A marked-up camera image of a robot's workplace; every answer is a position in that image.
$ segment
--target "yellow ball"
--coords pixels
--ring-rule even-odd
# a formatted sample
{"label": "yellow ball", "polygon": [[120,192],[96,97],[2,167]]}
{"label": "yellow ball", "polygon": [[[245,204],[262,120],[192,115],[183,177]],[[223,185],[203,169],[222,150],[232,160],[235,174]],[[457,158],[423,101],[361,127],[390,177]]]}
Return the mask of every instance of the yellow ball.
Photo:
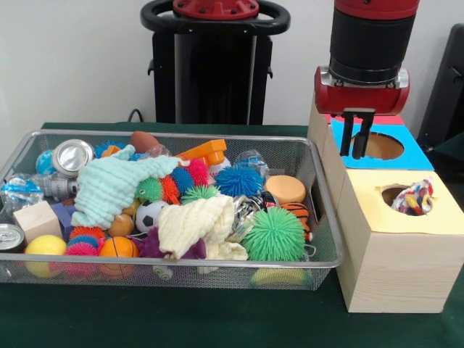
{"label": "yellow ball", "polygon": [[[65,251],[65,241],[60,237],[46,234],[31,241],[25,253],[37,255],[63,255]],[[49,262],[29,261],[26,262],[25,265],[29,272],[39,278],[53,278],[61,273],[61,269],[57,269],[57,264],[53,264],[53,267],[51,267]]]}

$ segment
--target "football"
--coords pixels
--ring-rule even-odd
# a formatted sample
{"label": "football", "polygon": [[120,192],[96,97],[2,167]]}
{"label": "football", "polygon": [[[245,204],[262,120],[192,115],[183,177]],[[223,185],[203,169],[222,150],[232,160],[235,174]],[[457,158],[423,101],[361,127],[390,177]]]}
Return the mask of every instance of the football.
{"label": "football", "polygon": [[161,209],[168,205],[169,204],[164,201],[156,201],[153,203],[150,203],[149,201],[144,202],[137,209],[137,229],[142,233],[146,233],[153,227],[156,227],[158,225],[158,218],[160,217]]}

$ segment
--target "black cable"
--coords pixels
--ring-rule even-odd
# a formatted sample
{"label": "black cable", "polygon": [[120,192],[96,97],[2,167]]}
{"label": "black cable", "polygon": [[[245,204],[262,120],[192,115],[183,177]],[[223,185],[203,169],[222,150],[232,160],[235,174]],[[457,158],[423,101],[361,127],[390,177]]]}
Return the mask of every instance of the black cable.
{"label": "black cable", "polygon": [[130,112],[128,122],[132,122],[132,117],[134,116],[134,114],[138,115],[138,119],[140,120],[140,122],[144,122],[144,117],[142,116],[142,113],[139,109],[134,109]]}

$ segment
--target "green table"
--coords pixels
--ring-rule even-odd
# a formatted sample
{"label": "green table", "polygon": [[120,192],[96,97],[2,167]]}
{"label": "green table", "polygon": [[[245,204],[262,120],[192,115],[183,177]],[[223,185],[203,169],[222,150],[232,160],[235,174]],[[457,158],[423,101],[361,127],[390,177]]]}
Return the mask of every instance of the green table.
{"label": "green table", "polygon": [[[306,127],[45,128],[305,136]],[[464,273],[439,315],[346,311],[336,272],[309,291],[0,284],[3,347],[464,347]]]}

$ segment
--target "metal basket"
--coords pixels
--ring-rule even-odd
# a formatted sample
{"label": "metal basket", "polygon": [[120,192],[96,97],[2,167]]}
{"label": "metal basket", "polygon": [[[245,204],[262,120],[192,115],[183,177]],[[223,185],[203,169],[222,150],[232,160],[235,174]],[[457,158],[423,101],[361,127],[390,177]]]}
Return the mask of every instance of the metal basket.
{"label": "metal basket", "polygon": [[[0,254],[0,282],[316,290],[330,269],[341,263],[339,227],[313,143],[305,138],[153,135],[173,154],[210,139],[224,138],[228,147],[225,155],[230,160],[234,160],[240,152],[256,149],[268,163],[271,175],[287,174],[300,179],[307,187],[305,204],[314,212],[310,216],[310,227],[314,234],[312,245],[315,253],[313,248],[307,248],[300,262]],[[41,152],[71,138],[79,138],[96,146],[107,140],[128,143],[130,136],[131,133],[123,132],[36,131],[27,135],[15,149],[0,172],[0,178],[4,181],[13,173],[34,173],[36,158]],[[12,223],[4,210],[0,212],[0,223]]]}

